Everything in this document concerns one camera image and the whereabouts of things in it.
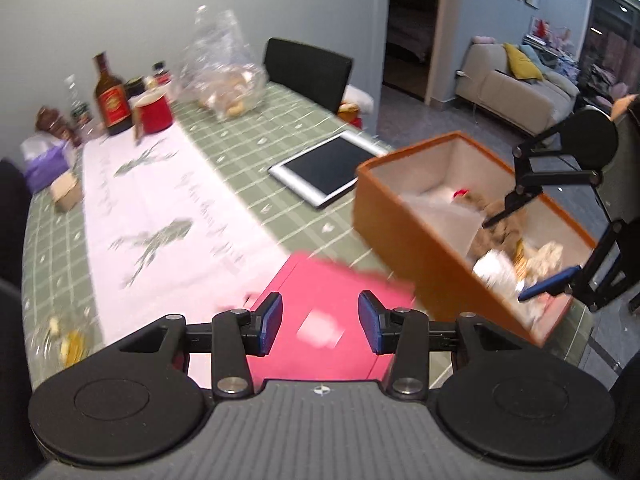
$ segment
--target tablet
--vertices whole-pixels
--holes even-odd
[[[351,132],[341,132],[269,168],[269,173],[320,209],[355,186],[356,168],[386,150]]]

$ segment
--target black chair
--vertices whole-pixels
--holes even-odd
[[[6,158],[0,160],[0,278],[22,286],[22,246],[31,191],[24,176]]]
[[[353,59],[295,41],[271,38],[264,66],[274,83],[337,114],[347,86]]]
[[[28,418],[31,378],[20,291],[0,280],[0,479],[20,480],[44,462]]]

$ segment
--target small cardboard box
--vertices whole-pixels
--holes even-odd
[[[511,168],[455,132],[373,158],[357,173],[354,228],[398,278],[415,283],[416,296],[432,319],[453,321],[461,312],[475,312],[542,345],[569,307],[568,298],[559,298],[531,330],[524,328],[468,261],[401,198],[471,189],[490,201],[503,200],[513,190]],[[552,240],[562,244],[564,267],[587,261],[595,241],[549,197],[540,196],[526,211],[525,239],[538,247]]]
[[[82,186],[73,173],[65,171],[49,186],[49,192],[59,211],[70,211],[82,200]]]

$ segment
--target red mug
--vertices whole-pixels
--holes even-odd
[[[162,132],[174,124],[171,108],[161,88],[150,90],[133,103],[136,138]]]

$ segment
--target yellow pillow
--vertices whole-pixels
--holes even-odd
[[[542,72],[524,52],[509,43],[505,43],[503,47],[507,51],[509,68],[511,68],[511,72],[516,79],[538,79],[542,81]]]

